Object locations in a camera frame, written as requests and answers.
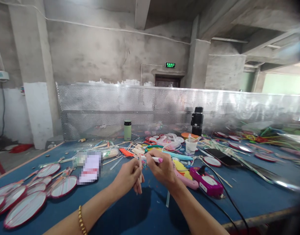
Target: human hand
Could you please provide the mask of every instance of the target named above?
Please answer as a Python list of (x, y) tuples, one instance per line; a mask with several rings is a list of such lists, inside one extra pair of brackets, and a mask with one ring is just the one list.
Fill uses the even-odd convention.
[(139, 182), (140, 174), (142, 173), (141, 168), (139, 167), (139, 161), (137, 158), (134, 158), (122, 165), (111, 186), (120, 198), (128, 193), (132, 187), (134, 187), (134, 191), (137, 194), (141, 194), (141, 183)]
[[(162, 153), (157, 149), (151, 149), (145, 154), (147, 158), (147, 165), (152, 171), (153, 175), (160, 181), (167, 189), (173, 187), (178, 181), (175, 173), (171, 156), (167, 153)], [(156, 164), (152, 157), (159, 157), (163, 159), (162, 163)]]

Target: black cable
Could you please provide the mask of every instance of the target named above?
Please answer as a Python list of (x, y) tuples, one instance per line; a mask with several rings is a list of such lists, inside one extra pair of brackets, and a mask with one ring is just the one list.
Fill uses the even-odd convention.
[(4, 134), (4, 127), (5, 127), (5, 121), (4, 121), (4, 116), (6, 114), (6, 98), (4, 96), (4, 90), (3, 90), (3, 82), (1, 82), (1, 89), (2, 89), (2, 96), (3, 96), (3, 115), (2, 115), (2, 133), (0, 135), (0, 138), (3, 136)]
[[(216, 174), (215, 170), (213, 170), (213, 169), (212, 169), (211, 167), (209, 167), (209, 166), (208, 166), (208, 168), (210, 168), (210, 169), (214, 172), (214, 174)], [(226, 190), (226, 188), (225, 188), (225, 186), (224, 186), (223, 181), (220, 179), (220, 177), (218, 177), (218, 179), (219, 179), (219, 181), (221, 182), (221, 184), (223, 185), (223, 188), (224, 188), (224, 190), (225, 190), (225, 192), (226, 192), (226, 194), (227, 194), (227, 197), (229, 198), (229, 200), (231, 201), (232, 205), (234, 206), (234, 208), (236, 209), (236, 211), (237, 211), (238, 214), (240, 215), (242, 221), (245, 223), (245, 226), (246, 226), (246, 228), (247, 228), (247, 234), (249, 235), (250, 230), (249, 230), (249, 226), (248, 226), (248, 224), (247, 224), (245, 218), (243, 217), (243, 215), (241, 214), (241, 212), (238, 210), (237, 206), (235, 205), (235, 203), (233, 202), (233, 200), (232, 200), (232, 198), (230, 197), (229, 193), (227, 192), (227, 190)]]
[(231, 223), (234, 225), (234, 227), (235, 227), (235, 229), (236, 229), (236, 231), (237, 231), (237, 233), (240, 235), (240, 231), (239, 231), (239, 229), (237, 228), (237, 226), (236, 226), (236, 224), (234, 223), (234, 221), (232, 220), (232, 218), (231, 217), (229, 217), (229, 215), (218, 205), (218, 204), (216, 204), (216, 202), (214, 202), (211, 198), (209, 198), (208, 197), (208, 195), (206, 195), (206, 194), (203, 194), (207, 199), (209, 199), (214, 205), (216, 205), (217, 206), (217, 208), (221, 211), (221, 212), (223, 212), (224, 213), (224, 215), (226, 215), (226, 217), (231, 221)]

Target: smartphone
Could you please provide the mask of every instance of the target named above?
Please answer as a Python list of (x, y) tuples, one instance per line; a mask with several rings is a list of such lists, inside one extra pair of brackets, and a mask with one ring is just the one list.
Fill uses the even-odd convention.
[(218, 159), (222, 164), (225, 166), (242, 166), (239, 162), (235, 159), (227, 156), (226, 154), (222, 153), (220, 150), (217, 149), (205, 149), (205, 151)]

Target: black thermos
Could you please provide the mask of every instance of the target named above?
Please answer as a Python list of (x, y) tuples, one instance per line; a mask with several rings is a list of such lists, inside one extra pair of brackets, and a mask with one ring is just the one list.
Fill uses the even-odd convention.
[(203, 124), (203, 107), (196, 107), (195, 112), (191, 116), (191, 133), (202, 136), (202, 124)]

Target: doorway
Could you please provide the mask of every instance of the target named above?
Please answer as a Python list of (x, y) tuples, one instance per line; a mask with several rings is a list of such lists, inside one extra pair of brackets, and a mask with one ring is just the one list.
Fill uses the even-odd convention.
[(183, 76), (156, 74), (155, 86), (180, 88), (180, 80), (182, 77)]

